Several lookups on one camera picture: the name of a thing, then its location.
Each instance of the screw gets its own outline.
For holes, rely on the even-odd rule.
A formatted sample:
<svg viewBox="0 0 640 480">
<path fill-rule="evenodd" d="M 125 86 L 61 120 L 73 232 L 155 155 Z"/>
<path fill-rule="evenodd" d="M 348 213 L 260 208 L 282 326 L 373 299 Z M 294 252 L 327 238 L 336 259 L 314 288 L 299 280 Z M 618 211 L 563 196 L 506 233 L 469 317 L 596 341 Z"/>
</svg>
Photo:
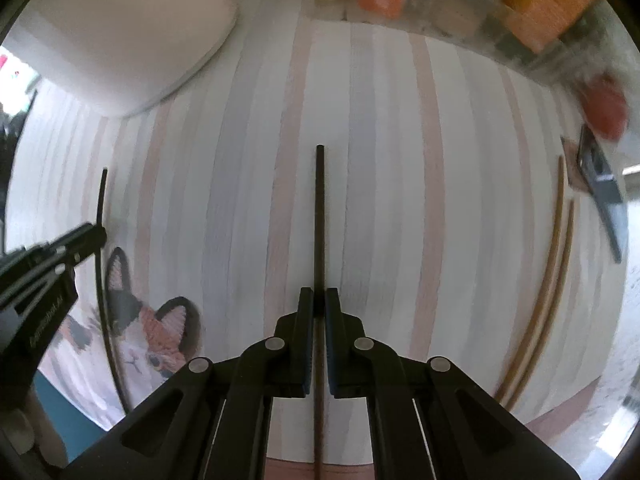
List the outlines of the screw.
<svg viewBox="0 0 640 480">
<path fill-rule="evenodd" d="M 196 357 L 189 362 L 189 370 L 194 374 L 201 374 L 202 372 L 206 372 L 207 368 L 209 368 L 209 361 L 207 361 L 204 357 Z"/>
<path fill-rule="evenodd" d="M 264 345 L 267 347 L 267 350 L 280 350 L 281 348 L 284 348 L 284 339 L 280 339 L 279 337 L 270 337 L 264 342 Z"/>
<path fill-rule="evenodd" d="M 451 370 L 451 363 L 444 357 L 434 357 L 431 360 L 431 369 L 436 372 L 448 372 Z"/>
<path fill-rule="evenodd" d="M 368 337 L 359 337 L 353 342 L 358 350 L 371 350 L 373 348 L 373 340 Z"/>
</svg>

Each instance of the cat ear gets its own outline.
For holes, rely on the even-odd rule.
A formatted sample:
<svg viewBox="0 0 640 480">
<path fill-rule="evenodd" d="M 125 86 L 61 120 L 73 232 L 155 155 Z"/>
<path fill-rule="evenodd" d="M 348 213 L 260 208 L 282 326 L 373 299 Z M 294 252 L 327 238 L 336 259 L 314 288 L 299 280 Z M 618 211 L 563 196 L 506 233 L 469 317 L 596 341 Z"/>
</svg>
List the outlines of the cat ear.
<svg viewBox="0 0 640 480">
<path fill-rule="evenodd" d="M 106 279 L 107 292 L 111 290 L 131 290 L 129 262 L 122 248 L 116 247 L 107 261 Z"/>
<path fill-rule="evenodd" d="M 178 341 L 182 341 L 186 321 L 187 309 L 183 305 L 174 306 L 160 319 L 160 323 L 162 323 L 164 329 L 167 330 L 169 334 L 176 336 Z"/>
</svg>

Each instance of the calico cat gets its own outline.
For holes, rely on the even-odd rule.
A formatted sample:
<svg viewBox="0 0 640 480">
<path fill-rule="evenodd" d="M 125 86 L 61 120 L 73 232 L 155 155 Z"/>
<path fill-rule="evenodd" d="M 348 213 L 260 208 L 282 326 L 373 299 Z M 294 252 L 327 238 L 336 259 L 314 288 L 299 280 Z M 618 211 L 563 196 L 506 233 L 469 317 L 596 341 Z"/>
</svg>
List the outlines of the calico cat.
<svg viewBox="0 0 640 480">
<path fill-rule="evenodd" d="M 197 354 L 200 317 L 194 304 L 182 296 L 167 301 L 158 310 L 139 300 L 131 291 L 129 263 L 120 247 L 113 250 L 107 261 L 105 288 L 119 373 L 127 396 L 135 406 Z M 59 344 L 61 340 L 70 343 L 80 361 L 89 367 L 98 361 L 89 359 L 91 352 L 104 354 L 97 316 L 91 316 L 87 326 L 67 316 L 54 343 Z M 59 360 L 58 368 L 64 369 L 73 359 L 60 356 Z M 100 369 L 94 373 L 110 378 L 106 364 L 106 359 L 101 359 Z M 85 390 L 92 387 L 90 384 L 74 386 L 83 397 L 90 393 Z"/>
</svg>

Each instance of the red object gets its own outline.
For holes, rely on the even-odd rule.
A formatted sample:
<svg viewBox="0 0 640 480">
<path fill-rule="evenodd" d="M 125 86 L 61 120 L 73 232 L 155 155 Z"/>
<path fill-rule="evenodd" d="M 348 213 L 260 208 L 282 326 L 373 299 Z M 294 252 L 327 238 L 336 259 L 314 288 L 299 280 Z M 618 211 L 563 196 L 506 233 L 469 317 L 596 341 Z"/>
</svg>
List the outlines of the red object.
<svg viewBox="0 0 640 480">
<path fill-rule="evenodd" d="M 580 102 L 593 133 L 618 142 L 629 120 L 629 106 L 620 83 L 608 74 L 598 75 L 587 83 Z"/>
</svg>

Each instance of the white cylindrical object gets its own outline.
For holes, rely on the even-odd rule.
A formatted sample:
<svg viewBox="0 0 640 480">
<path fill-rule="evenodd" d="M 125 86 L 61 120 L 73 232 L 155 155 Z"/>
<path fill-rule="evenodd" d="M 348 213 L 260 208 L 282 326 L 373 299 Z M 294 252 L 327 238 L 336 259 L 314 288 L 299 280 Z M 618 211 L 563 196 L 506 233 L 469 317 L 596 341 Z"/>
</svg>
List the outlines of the white cylindrical object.
<svg viewBox="0 0 640 480">
<path fill-rule="evenodd" d="M 156 104 L 231 31 L 234 0 L 31 0 L 4 46 L 106 116 Z"/>
</svg>

